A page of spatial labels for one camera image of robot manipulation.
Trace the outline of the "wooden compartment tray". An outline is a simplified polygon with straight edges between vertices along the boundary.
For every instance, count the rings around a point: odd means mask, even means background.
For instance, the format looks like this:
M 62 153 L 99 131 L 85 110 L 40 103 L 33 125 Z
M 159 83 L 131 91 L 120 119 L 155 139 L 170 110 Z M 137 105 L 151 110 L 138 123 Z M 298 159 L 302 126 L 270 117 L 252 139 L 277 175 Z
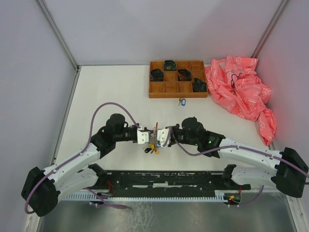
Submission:
M 202 60 L 151 61 L 150 98 L 206 98 L 208 87 Z

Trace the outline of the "black item compartment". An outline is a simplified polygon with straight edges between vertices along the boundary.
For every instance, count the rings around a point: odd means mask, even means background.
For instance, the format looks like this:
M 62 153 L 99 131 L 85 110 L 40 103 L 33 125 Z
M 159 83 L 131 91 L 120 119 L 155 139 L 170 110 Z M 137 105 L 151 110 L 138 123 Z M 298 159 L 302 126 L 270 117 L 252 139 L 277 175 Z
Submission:
M 150 71 L 150 81 L 151 82 L 163 82 L 164 72 L 160 69 L 153 69 Z
M 164 71 L 176 71 L 177 70 L 177 62 L 173 60 L 165 60 L 164 61 Z
M 178 69 L 178 81 L 191 81 L 191 72 L 188 69 Z
M 207 84 L 199 78 L 194 78 L 193 92 L 207 92 Z

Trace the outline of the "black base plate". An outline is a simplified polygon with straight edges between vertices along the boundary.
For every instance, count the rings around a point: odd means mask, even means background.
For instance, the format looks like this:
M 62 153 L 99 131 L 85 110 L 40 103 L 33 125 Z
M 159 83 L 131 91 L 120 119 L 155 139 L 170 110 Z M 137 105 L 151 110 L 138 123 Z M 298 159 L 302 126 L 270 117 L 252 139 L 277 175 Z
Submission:
M 250 190 L 240 186 L 223 172 L 211 171 L 115 171 L 100 173 L 91 189 L 110 190 L 113 196 L 201 196 L 211 191 Z

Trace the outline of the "pink plastic bag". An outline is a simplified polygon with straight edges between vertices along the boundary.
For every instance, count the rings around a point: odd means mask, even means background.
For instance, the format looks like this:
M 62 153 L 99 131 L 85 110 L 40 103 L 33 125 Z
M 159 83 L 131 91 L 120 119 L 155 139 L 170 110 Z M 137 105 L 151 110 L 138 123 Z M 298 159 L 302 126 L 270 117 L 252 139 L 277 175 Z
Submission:
M 205 75 L 213 100 L 229 113 L 254 121 L 268 146 L 275 139 L 277 123 L 273 111 L 267 107 L 272 89 L 258 77 L 257 64 L 256 58 L 228 55 L 212 59 Z

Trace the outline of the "black item middle compartment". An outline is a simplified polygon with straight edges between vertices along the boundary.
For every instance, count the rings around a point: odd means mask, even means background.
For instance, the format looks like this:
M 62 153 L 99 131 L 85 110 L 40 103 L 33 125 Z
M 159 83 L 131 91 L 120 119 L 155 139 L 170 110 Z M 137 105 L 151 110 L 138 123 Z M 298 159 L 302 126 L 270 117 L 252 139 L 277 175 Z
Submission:
M 188 69 L 178 69 L 178 81 L 191 81 L 191 72 Z

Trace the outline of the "black item left compartment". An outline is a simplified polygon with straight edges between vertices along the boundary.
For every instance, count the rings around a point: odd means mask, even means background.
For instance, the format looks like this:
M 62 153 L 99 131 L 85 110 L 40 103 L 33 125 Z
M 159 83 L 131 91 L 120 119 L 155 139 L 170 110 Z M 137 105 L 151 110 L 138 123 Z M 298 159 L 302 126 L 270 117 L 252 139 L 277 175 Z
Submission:
M 150 81 L 151 82 L 163 82 L 164 72 L 160 69 L 153 69 L 150 71 Z

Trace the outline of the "key with blue tag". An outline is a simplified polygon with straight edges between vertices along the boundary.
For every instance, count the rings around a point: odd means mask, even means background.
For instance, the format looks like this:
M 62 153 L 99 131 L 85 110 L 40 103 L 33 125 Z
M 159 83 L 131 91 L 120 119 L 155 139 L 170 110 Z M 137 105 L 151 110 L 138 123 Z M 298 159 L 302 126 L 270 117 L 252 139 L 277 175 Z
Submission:
M 186 99 L 185 98 L 179 98 L 179 106 L 185 106 L 186 105 Z

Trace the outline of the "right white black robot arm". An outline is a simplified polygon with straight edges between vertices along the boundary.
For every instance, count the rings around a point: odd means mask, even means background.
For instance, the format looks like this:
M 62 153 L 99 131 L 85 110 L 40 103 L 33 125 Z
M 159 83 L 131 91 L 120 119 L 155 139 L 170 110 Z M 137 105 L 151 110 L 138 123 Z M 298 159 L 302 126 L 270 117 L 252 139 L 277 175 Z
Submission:
M 186 118 L 181 124 L 170 126 L 161 132 L 158 141 L 163 147 L 177 144 L 194 145 L 196 156 L 235 160 L 247 167 L 228 165 L 222 176 L 222 185 L 233 189 L 237 185 L 261 185 L 276 187 L 281 193 L 301 198 L 309 167 L 292 148 L 283 151 L 260 149 L 236 142 L 224 135 L 206 130 L 195 117 Z

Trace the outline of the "black item top compartment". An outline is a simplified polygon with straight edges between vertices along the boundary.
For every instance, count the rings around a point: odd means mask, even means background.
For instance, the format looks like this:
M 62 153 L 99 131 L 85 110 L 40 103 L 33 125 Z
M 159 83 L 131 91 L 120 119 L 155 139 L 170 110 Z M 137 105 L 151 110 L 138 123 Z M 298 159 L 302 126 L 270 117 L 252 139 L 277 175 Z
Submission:
M 164 61 L 164 71 L 176 71 L 177 70 L 177 62 L 173 60 L 165 60 Z

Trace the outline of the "keyring bunch with red opener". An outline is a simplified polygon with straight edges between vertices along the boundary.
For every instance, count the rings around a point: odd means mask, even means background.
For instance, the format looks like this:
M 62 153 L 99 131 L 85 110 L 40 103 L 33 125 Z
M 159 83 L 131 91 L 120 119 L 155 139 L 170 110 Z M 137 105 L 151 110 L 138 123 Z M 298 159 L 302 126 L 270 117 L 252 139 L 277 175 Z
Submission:
M 157 141 L 157 132 L 158 132 L 158 122 L 156 122 L 155 127 L 150 132 L 150 139 L 149 139 L 149 145 L 145 147 L 144 153 L 155 153 L 156 155 L 159 155 L 159 146 Z

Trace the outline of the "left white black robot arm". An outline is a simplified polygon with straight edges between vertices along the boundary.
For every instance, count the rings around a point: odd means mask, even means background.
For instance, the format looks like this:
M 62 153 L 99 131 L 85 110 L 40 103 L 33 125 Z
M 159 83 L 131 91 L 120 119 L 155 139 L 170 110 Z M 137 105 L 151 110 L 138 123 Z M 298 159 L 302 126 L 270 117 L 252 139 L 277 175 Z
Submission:
M 148 144 L 152 133 L 139 124 L 129 126 L 122 114 L 111 115 L 85 147 L 59 163 L 29 171 L 21 192 L 26 201 L 25 212 L 43 217 L 76 191 L 92 186 L 103 188 L 107 177 L 95 162 L 112 152 L 117 142 Z

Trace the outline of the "aluminium frame rail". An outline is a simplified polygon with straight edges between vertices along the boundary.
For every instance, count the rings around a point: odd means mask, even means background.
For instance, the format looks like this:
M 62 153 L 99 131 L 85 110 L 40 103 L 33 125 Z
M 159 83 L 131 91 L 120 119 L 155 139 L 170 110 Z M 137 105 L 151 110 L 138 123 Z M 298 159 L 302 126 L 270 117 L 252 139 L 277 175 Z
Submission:
M 46 4 L 46 1 L 44 0 L 35 0 L 36 4 L 38 5 L 41 13 L 43 14 L 44 18 L 46 19 L 50 29 L 52 30 L 55 38 L 57 39 L 61 49 L 63 50 L 63 52 L 65 53 L 66 57 L 69 59 L 72 67 L 75 70 L 78 70 L 79 65 L 76 62 L 75 58 L 73 57 L 62 33 L 60 32 L 50 10 L 48 9 L 48 6 Z

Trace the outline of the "black item right compartment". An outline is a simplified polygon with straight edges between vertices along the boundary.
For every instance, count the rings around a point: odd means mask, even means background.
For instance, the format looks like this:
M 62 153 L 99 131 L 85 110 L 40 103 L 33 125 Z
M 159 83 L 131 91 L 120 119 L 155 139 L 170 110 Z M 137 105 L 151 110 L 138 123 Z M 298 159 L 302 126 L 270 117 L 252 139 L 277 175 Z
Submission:
M 199 78 L 194 78 L 193 92 L 207 92 L 207 84 Z

